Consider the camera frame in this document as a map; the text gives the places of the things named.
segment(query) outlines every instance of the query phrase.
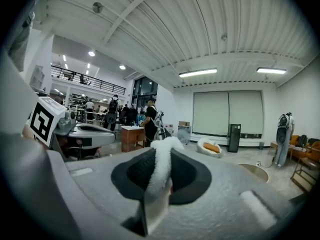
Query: recessed light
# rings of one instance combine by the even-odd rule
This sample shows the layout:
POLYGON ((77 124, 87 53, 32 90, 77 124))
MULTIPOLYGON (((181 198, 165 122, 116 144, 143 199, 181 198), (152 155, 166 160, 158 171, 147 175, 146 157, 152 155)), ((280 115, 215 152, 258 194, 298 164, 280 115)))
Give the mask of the recessed light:
POLYGON ((216 69, 196 70, 196 71, 181 73, 181 74, 179 74, 179 77, 186 78, 186 77, 192 77, 192 76, 197 76, 197 75, 205 75, 205 74, 212 74, 212 73, 217 73, 217 70, 216 69))
POLYGON ((285 69, 268 68, 268 67, 258 67, 256 71, 258 73, 271 73, 271 74, 281 74, 281 75, 287 72, 285 69))

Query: backpack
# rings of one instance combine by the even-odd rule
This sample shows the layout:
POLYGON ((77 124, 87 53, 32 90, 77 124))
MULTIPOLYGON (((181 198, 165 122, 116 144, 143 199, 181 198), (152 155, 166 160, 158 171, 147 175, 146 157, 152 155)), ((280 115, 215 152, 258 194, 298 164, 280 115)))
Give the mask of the backpack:
POLYGON ((111 98, 112 100, 110 101, 110 104, 109 104, 109 111, 117 111, 117 108, 118 108, 118 98, 117 99, 114 99, 114 98, 111 98))
POLYGON ((278 122, 278 127, 287 127, 289 124, 289 120, 286 117, 285 114, 282 114, 279 118, 279 122, 278 122))
POLYGON ((162 112, 161 111, 158 112, 158 110, 156 109, 156 107, 154 105, 152 105, 150 107, 152 107, 156 111, 155 118, 152 119, 152 117, 150 117, 151 121, 153 122, 155 127, 160 128, 161 127, 161 114, 162 114, 162 112))

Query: orange cushion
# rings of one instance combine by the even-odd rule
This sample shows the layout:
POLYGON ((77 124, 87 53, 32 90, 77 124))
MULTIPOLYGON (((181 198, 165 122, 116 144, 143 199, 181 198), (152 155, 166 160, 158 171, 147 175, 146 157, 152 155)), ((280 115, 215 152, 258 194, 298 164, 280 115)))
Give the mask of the orange cushion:
POLYGON ((298 141, 298 137, 299 137, 299 135, 292 135, 292 138, 290 140, 290 144, 291 145, 296 145, 297 141, 298 141))
POLYGON ((314 142, 311 147, 313 147, 315 149, 319 149, 320 148, 320 141, 314 142))
POLYGON ((204 147, 205 149, 207 149, 207 150, 216 152, 217 154, 220 153, 219 148, 218 148, 217 146, 215 146, 215 145, 210 144, 210 143, 207 143, 207 142, 203 143, 203 147, 204 147))

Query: black backpack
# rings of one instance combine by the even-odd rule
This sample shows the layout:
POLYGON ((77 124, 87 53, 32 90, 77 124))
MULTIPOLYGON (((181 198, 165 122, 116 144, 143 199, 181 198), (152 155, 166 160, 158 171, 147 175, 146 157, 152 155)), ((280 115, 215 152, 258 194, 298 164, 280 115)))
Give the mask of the black backpack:
POLYGON ((278 127, 286 127, 288 125, 288 118, 285 114, 282 114, 279 118, 278 127))
POLYGON ((118 98, 117 99, 114 99, 114 98, 111 98, 112 100, 110 101, 110 104, 109 104, 109 111, 117 111, 117 108, 118 108, 118 98))

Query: ceiling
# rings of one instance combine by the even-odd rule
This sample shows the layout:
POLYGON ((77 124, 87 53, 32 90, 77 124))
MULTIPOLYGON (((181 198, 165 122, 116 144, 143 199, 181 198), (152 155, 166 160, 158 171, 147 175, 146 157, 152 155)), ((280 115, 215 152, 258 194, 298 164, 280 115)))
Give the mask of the ceiling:
POLYGON ((43 29, 168 89, 219 82, 279 86, 319 53, 311 27, 290 0, 39 0, 35 14, 43 29), (101 13, 93 12, 94 2, 103 5, 101 13), (261 74, 258 67, 287 73, 261 74), (217 73, 179 77, 208 68, 217 73))
POLYGON ((91 65, 100 68, 101 71, 109 71, 122 78, 125 78, 135 72, 132 68, 130 68, 127 65, 125 70, 120 69, 119 66, 124 63, 119 62, 114 58, 111 58, 99 51, 94 50, 95 56, 91 57, 88 54, 88 52, 92 50, 94 49, 58 35, 55 35, 53 39, 53 53, 59 55, 66 55, 69 58, 74 58, 80 62, 83 62, 83 64, 85 64, 86 67, 87 63, 90 63, 91 65))
POLYGON ((98 67, 90 64, 90 68, 88 68, 88 63, 84 63, 80 60, 71 58, 69 56, 65 56, 66 61, 64 61, 63 59, 63 55, 64 54, 56 54, 56 53, 52 53, 52 65, 55 66, 60 66, 62 68, 66 68, 65 64, 67 64, 68 69, 83 75, 86 75, 87 70, 89 71, 87 76, 90 77, 95 77, 96 73, 98 71, 98 67))

